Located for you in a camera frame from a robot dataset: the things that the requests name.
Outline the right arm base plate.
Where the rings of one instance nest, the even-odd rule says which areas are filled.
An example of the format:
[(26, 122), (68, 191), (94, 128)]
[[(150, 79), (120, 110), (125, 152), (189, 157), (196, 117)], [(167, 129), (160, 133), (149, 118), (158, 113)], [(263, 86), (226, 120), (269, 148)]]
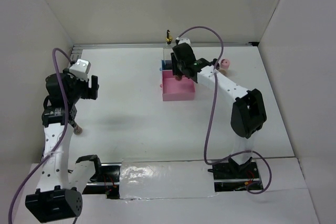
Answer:
[(213, 165), (207, 170), (213, 175), (215, 192), (245, 191), (249, 186), (250, 191), (263, 190), (257, 163), (251, 161), (243, 169), (237, 171), (232, 162)]

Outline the glass oil bottle gold spout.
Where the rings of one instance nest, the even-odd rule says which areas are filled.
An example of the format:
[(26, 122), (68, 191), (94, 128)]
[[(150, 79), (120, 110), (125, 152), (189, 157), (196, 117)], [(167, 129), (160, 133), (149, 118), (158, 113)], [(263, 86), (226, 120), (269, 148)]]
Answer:
[(163, 47), (163, 60), (164, 61), (171, 60), (171, 53), (173, 52), (172, 46), (173, 46), (173, 37), (171, 35), (170, 30), (168, 29), (166, 31), (165, 45)]

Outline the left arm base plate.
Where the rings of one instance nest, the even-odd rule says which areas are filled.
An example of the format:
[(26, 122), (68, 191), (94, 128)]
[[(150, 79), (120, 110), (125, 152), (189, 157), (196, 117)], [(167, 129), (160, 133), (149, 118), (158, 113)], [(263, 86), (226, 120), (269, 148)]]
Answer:
[(108, 199), (120, 199), (121, 163), (103, 163), (100, 174), (93, 175), (87, 183), (88, 194), (104, 195)]

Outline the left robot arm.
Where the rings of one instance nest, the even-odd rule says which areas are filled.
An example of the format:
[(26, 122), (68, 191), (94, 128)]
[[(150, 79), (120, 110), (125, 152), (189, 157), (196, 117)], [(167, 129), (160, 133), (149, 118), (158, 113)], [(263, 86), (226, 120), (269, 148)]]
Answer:
[(79, 217), (87, 182), (99, 181), (104, 170), (94, 154), (79, 157), (72, 172), (68, 170), (70, 141), (77, 126), (76, 103), (98, 97), (98, 77), (84, 81), (65, 71), (49, 75), (46, 89), (41, 116), (45, 132), (41, 176), (36, 191), (25, 199), (26, 208), (40, 223)]

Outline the spice jar pink cap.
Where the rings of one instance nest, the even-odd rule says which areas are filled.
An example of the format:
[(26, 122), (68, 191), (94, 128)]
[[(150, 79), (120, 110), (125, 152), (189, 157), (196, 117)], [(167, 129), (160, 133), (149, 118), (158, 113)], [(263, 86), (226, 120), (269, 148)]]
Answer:
[(228, 59), (222, 59), (219, 64), (219, 71), (223, 75), (227, 75), (230, 66), (230, 61)]

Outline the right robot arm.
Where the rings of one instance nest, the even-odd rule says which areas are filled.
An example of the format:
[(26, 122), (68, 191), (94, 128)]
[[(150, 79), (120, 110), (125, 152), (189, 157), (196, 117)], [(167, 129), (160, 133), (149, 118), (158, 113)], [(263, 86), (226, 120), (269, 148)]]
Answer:
[(214, 91), (211, 117), (214, 116), (217, 95), (220, 94), (231, 112), (230, 126), (235, 133), (235, 143), (229, 155), (229, 172), (235, 178), (247, 172), (252, 159), (254, 137), (267, 120), (263, 95), (258, 89), (248, 90), (220, 73), (218, 59), (196, 59), (190, 44), (183, 42), (172, 48), (172, 70), (175, 76), (187, 77)]

